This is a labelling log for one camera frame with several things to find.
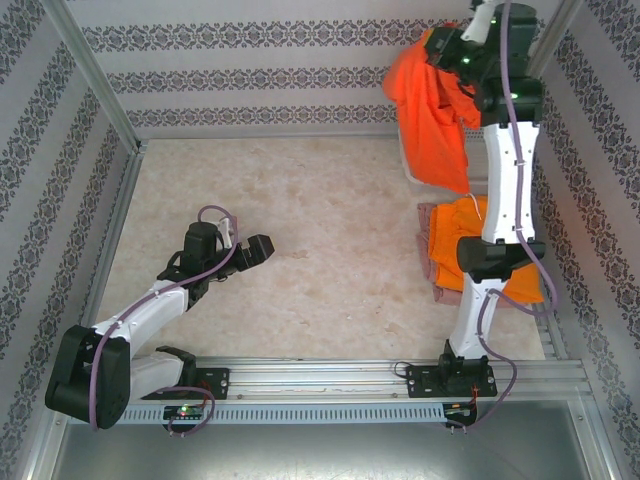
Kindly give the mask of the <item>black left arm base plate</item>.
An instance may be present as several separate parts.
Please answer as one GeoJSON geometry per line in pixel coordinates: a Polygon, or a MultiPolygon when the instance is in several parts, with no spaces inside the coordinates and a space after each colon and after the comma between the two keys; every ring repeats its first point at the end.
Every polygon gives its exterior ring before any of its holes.
{"type": "Polygon", "coordinates": [[[215,400],[226,400],[230,386],[230,370],[228,368],[198,367],[195,386],[210,391],[215,400]]]}

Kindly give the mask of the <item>aluminium frame post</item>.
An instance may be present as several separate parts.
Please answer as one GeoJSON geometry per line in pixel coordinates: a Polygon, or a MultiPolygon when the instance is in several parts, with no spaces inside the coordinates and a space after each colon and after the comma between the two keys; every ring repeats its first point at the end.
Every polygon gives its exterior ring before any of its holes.
{"type": "Polygon", "coordinates": [[[531,56],[528,74],[540,78],[585,0],[558,0],[531,56]]]}
{"type": "Polygon", "coordinates": [[[68,417],[45,410],[18,480],[51,480],[66,431],[68,417]]]}
{"type": "Polygon", "coordinates": [[[97,61],[81,28],[74,19],[66,0],[39,0],[56,31],[66,44],[93,90],[110,123],[115,128],[129,153],[139,151],[141,140],[121,106],[108,78],[97,61]]]}
{"type": "Polygon", "coordinates": [[[620,469],[593,399],[567,402],[589,480],[622,480],[620,469]]]}

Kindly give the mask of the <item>aluminium frame rail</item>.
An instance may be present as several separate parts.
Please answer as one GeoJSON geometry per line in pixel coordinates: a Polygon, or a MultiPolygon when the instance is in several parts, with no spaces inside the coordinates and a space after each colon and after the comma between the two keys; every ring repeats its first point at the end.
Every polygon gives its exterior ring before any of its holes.
{"type": "Polygon", "coordinates": [[[118,195],[112,205],[107,225],[108,229],[102,238],[101,250],[91,277],[85,306],[78,320],[78,324],[83,327],[90,327],[98,316],[148,143],[148,140],[140,142],[137,150],[129,156],[126,169],[122,172],[118,195]]]}
{"type": "Polygon", "coordinates": [[[536,325],[545,359],[570,360],[571,355],[566,348],[556,318],[554,316],[537,316],[536,325]]]}
{"type": "Polygon", "coordinates": [[[221,132],[208,135],[195,134],[165,134],[156,136],[142,136],[141,143],[153,140],[244,140],[244,139],[302,139],[302,138],[362,138],[362,139],[398,139],[398,131],[379,132],[350,132],[350,131],[320,131],[320,132],[221,132]]]}

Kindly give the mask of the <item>small circuit board green light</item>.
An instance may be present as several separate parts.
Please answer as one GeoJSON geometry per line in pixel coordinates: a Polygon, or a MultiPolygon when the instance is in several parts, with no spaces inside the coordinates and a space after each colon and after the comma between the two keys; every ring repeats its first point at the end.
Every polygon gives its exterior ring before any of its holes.
{"type": "Polygon", "coordinates": [[[166,406],[163,420],[201,421],[205,417],[205,408],[199,405],[166,406]]]}

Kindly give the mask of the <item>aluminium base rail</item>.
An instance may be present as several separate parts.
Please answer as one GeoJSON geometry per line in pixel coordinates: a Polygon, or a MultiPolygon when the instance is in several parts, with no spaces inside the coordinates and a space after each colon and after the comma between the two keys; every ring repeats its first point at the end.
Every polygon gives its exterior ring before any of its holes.
{"type": "MultiPolygon", "coordinates": [[[[200,367],[227,368],[230,401],[374,403],[408,401],[395,360],[200,357],[200,367]]],[[[518,361],[507,401],[573,400],[593,390],[577,360],[518,361]]]]}

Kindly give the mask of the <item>white perforated plastic basket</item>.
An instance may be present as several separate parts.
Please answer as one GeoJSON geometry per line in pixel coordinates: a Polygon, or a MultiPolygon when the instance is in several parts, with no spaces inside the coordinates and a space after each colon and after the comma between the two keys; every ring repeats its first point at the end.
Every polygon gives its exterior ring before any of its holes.
{"type": "MultiPolygon", "coordinates": [[[[468,157],[467,175],[471,192],[474,194],[484,194],[488,189],[488,153],[483,131],[481,129],[471,130],[466,128],[464,132],[465,147],[468,157]]],[[[398,141],[404,173],[412,187],[415,189],[430,188],[431,184],[421,182],[413,175],[405,155],[401,132],[398,132],[398,141]]]]}

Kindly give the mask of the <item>grey metal sheet panel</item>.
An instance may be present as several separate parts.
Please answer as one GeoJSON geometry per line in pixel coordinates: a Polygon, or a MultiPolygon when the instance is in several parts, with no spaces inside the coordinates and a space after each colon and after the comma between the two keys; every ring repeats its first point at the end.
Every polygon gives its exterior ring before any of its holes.
{"type": "Polygon", "coordinates": [[[438,424],[66,429],[52,480],[592,480],[568,406],[512,402],[467,432],[438,424]]]}

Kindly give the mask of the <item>red-orange shorts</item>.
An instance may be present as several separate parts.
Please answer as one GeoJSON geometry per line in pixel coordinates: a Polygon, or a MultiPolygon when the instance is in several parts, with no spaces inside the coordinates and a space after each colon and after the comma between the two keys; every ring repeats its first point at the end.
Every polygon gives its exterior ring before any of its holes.
{"type": "Polygon", "coordinates": [[[403,50],[387,72],[382,88],[395,104],[405,158],[418,181],[466,195],[471,192],[465,128],[480,127],[472,89],[462,91],[459,78],[427,63],[426,30],[403,50]]]}

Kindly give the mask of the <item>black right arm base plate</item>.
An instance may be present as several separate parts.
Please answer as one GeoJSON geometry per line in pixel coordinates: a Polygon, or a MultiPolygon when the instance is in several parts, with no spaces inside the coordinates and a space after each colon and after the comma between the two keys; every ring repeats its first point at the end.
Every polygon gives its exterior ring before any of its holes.
{"type": "Polygon", "coordinates": [[[495,376],[488,363],[464,362],[458,366],[424,365],[406,368],[410,398],[496,397],[495,376]]]}

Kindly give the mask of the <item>pink shorts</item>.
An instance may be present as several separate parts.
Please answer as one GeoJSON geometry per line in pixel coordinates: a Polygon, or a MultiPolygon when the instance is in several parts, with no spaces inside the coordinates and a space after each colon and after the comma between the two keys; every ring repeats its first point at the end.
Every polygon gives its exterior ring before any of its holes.
{"type": "Polygon", "coordinates": [[[430,257],[430,231],[432,215],[437,205],[420,203],[417,206],[420,231],[416,235],[419,259],[424,277],[431,284],[434,301],[437,304],[458,306],[462,299],[463,277],[446,266],[442,267],[430,257]]]}

